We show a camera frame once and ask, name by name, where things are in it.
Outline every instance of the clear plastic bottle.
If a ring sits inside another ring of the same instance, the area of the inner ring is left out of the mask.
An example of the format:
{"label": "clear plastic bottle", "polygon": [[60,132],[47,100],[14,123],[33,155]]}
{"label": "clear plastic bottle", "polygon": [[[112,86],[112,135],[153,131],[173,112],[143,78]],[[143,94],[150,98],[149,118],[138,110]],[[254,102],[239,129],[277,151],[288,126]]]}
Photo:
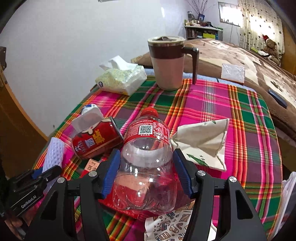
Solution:
{"label": "clear plastic bottle", "polygon": [[114,206],[156,213],[173,210],[177,191],[172,158],[167,125],[154,108],[145,108],[127,130],[114,182]]}

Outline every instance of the human hand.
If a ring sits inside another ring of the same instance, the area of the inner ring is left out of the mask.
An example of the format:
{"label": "human hand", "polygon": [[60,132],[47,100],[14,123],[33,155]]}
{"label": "human hand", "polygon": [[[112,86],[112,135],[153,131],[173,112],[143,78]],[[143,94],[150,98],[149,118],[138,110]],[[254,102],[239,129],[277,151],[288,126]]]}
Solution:
{"label": "human hand", "polygon": [[[22,215],[22,219],[26,222],[26,224],[29,226],[31,221],[33,220],[35,214],[37,212],[37,208],[34,206],[30,208],[26,213]],[[5,220],[6,225],[9,227],[11,232],[20,240],[23,240],[20,236],[17,228],[20,228],[23,225],[23,222],[18,217],[10,217]]]}

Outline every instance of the curtain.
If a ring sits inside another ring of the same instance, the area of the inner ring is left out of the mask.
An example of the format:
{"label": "curtain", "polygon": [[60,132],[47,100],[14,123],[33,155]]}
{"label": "curtain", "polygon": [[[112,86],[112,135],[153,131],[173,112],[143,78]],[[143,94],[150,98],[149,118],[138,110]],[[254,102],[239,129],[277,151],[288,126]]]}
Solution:
{"label": "curtain", "polygon": [[264,0],[238,0],[243,23],[240,28],[240,47],[261,50],[265,46],[262,35],[276,42],[279,54],[284,54],[283,25],[275,11]]}

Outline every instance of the mug handle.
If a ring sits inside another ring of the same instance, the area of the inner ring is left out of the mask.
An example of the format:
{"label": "mug handle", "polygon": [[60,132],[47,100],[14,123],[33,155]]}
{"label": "mug handle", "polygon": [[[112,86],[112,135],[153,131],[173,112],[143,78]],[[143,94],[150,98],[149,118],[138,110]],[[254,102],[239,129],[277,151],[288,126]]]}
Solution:
{"label": "mug handle", "polygon": [[196,75],[197,75],[197,69],[198,69],[198,60],[200,58],[200,51],[198,48],[195,47],[183,47],[182,53],[187,53],[192,56],[192,84],[195,85],[196,83]]}

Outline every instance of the white tissue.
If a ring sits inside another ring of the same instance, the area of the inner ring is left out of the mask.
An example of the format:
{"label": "white tissue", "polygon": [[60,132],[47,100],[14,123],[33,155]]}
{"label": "white tissue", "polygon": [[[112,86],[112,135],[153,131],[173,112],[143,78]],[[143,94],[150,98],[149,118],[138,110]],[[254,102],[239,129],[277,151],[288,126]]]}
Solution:
{"label": "white tissue", "polygon": [[80,133],[97,124],[98,122],[101,122],[103,119],[104,116],[100,108],[92,108],[89,111],[84,112],[83,115],[75,118],[71,122],[71,125],[74,127],[77,133]]}
{"label": "white tissue", "polygon": [[261,50],[258,51],[258,54],[260,54],[261,56],[267,56],[267,55],[269,55],[268,53],[266,53],[264,51],[261,51]]}
{"label": "white tissue", "polygon": [[100,65],[103,70],[120,69],[120,70],[134,70],[138,65],[125,62],[120,56],[116,56]]}

